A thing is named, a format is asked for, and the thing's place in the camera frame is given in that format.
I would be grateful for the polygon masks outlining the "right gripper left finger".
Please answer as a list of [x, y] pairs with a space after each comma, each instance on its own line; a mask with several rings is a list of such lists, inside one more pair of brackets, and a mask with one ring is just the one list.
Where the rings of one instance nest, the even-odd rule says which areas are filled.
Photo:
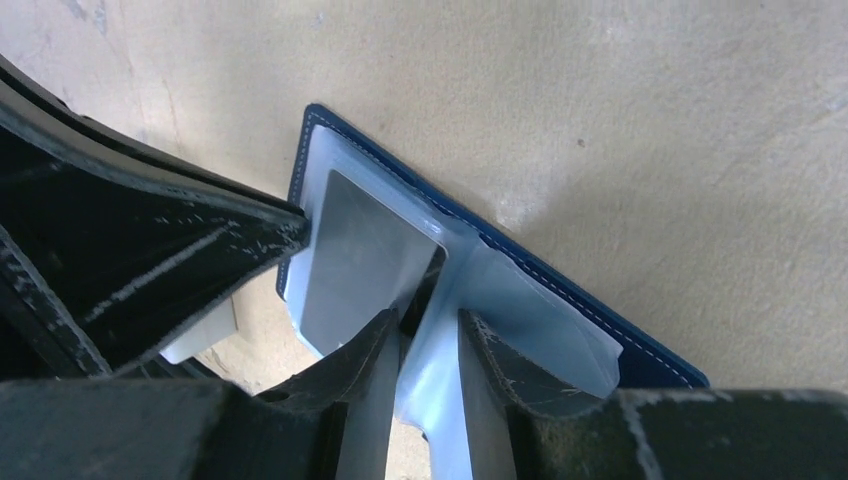
[[400, 368], [399, 315], [376, 314], [311, 367], [260, 394], [269, 404], [258, 479], [381, 479]]

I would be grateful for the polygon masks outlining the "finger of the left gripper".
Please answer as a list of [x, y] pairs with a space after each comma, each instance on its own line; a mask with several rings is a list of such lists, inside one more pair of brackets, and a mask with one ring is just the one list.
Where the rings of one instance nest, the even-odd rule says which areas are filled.
[[144, 368], [309, 242], [304, 212], [74, 113], [1, 63], [1, 376]]

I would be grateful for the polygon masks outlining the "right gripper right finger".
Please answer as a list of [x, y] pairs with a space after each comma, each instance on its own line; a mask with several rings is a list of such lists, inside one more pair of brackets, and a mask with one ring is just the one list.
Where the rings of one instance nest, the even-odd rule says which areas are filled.
[[570, 479], [540, 423], [562, 421], [603, 403], [508, 345], [480, 313], [458, 311], [458, 359], [474, 479]]

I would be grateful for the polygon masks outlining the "grey credit card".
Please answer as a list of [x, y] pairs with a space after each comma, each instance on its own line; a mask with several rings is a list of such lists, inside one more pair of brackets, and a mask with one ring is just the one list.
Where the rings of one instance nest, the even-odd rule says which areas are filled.
[[306, 250], [289, 264], [284, 298], [317, 355], [350, 341], [377, 313], [405, 313], [443, 248], [337, 171], [330, 171]]

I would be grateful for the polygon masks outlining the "blue card holder wallet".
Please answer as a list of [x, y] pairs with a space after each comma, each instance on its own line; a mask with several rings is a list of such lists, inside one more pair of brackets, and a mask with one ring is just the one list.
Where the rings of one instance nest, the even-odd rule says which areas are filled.
[[703, 388], [707, 377], [328, 108], [304, 111], [288, 198], [310, 221], [337, 171], [439, 244], [444, 260], [408, 334], [393, 411], [430, 444], [436, 479], [472, 475], [460, 390], [458, 319], [477, 311], [511, 347], [562, 381], [607, 396], [624, 388]]

